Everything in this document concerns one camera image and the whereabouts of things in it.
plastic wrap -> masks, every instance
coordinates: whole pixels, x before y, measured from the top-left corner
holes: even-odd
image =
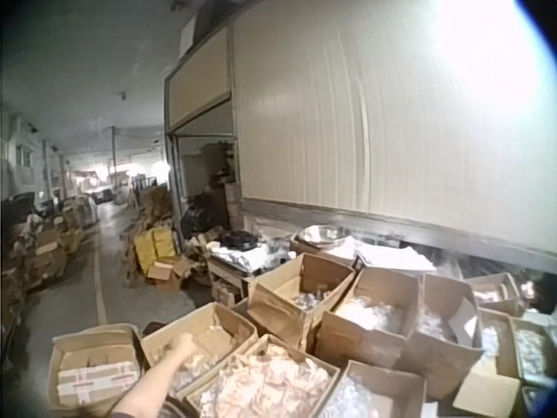
[[[329,374],[315,362],[292,360],[269,344],[263,355],[237,356],[201,394],[200,416],[307,417],[324,393]]]
[[[423,307],[418,320],[418,331],[446,342],[457,342],[447,321],[427,307]]]
[[[319,414],[320,418],[364,418],[378,417],[379,413],[373,408],[372,392],[359,379],[345,376],[335,388],[325,408]]]
[[[382,302],[372,306],[370,298],[361,296],[344,303],[336,311],[336,314],[345,320],[360,325],[364,329],[380,329],[390,333],[398,333],[404,319],[404,311],[399,307]]]
[[[297,307],[301,307],[305,311],[311,311],[319,303],[325,300],[329,294],[331,294],[331,292],[322,292],[320,290],[310,293],[300,292],[298,296],[292,299],[292,303],[294,303]]]
[[[493,359],[499,355],[499,334],[494,324],[487,324],[481,331],[481,346],[484,358]]]
[[[523,373],[545,374],[547,363],[542,349],[546,338],[527,329],[519,330],[516,337]]]

warehouse aisle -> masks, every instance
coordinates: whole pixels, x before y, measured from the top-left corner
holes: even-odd
[[[210,292],[194,283],[188,293],[163,293],[145,284],[124,288],[119,234],[133,209],[108,203],[98,214],[99,224],[85,232],[63,278],[29,297],[10,349],[12,367],[3,371],[3,416],[52,416],[47,397],[52,338],[104,322],[129,322],[141,331],[152,320],[174,320],[211,300]]]

stainless steel bowl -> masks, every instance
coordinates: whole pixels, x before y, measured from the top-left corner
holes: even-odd
[[[325,250],[342,246],[348,236],[350,230],[342,226],[312,225],[299,232],[298,240]]]

forearm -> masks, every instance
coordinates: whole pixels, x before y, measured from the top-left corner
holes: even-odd
[[[179,354],[169,352],[136,383],[112,412],[135,418],[156,418],[182,360]]]

hand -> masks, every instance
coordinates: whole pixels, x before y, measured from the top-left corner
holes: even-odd
[[[184,361],[195,353],[197,345],[193,338],[193,335],[185,333],[174,337],[171,343],[171,352]]]

